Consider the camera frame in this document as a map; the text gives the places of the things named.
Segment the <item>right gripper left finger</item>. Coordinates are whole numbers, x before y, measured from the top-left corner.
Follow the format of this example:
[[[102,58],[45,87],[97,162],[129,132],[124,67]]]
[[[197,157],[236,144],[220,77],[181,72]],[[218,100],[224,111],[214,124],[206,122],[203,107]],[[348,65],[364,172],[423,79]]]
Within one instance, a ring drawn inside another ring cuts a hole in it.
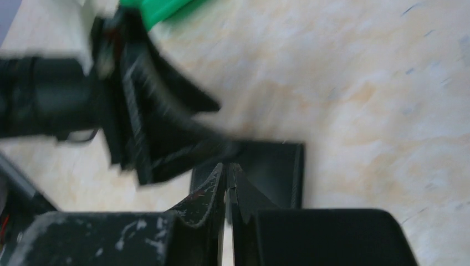
[[[226,167],[219,163],[203,184],[168,213],[172,215],[165,265],[221,265]]]

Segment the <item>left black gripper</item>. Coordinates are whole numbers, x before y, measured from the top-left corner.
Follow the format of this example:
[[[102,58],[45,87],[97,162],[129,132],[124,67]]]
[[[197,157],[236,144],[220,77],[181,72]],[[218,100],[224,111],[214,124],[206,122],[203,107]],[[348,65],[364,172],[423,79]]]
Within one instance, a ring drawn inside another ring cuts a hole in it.
[[[139,184],[149,185],[238,152],[233,140],[194,121],[177,104],[153,107],[145,116],[145,132],[144,86],[136,71],[148,47],[164,84],[191,113],[217,112],[221,106],[160,54],[137,8],[120,7],[112,17],[97,16],[90,39],[92,71],[102,83],[100,123],[111,164],[123,171],[135,170]]]

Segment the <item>black card holder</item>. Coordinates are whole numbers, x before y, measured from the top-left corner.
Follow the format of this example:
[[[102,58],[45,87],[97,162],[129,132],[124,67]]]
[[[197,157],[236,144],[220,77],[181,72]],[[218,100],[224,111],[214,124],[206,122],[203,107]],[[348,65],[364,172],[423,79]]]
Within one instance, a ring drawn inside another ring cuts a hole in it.
[[[201,186],[218,163],[238,164],[244,177],[280,208],[302,207],[305,145],[295,142],[236,140],[235,152],[205,161],[192,170],[190,193]]]

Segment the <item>green plastic bin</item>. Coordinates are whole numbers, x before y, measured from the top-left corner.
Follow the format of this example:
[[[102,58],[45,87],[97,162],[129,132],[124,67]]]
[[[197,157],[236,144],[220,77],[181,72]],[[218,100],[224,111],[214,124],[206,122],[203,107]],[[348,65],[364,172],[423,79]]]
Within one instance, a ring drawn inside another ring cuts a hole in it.
[[[207,1],[203,0],[120,0],[119,5],[139,11],[145,29],[151,30],[162,21],[187,17]]]

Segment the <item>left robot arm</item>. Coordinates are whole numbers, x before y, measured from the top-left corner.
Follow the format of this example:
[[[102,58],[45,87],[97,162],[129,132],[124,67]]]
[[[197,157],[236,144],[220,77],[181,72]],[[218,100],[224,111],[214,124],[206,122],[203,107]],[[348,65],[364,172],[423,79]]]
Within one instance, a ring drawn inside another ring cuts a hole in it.
[[[110,163],[139,183],[170,180],[233,155],[236,144],[193,120],[217,101],[181,74],[150,39],[135,6],[91,19],[92,66],[72,57],[1,57],[1,137],[101,129]]]

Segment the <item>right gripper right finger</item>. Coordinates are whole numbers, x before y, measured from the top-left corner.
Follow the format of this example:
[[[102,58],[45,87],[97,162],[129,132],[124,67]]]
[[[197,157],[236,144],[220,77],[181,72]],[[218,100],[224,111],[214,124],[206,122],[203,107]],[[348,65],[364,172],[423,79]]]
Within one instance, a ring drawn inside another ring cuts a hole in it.
[[[279,206],[246,178],[239,164],[228,165],[227,183],[234,264],[260,265],[256,215],[262,209],[277,209]]]

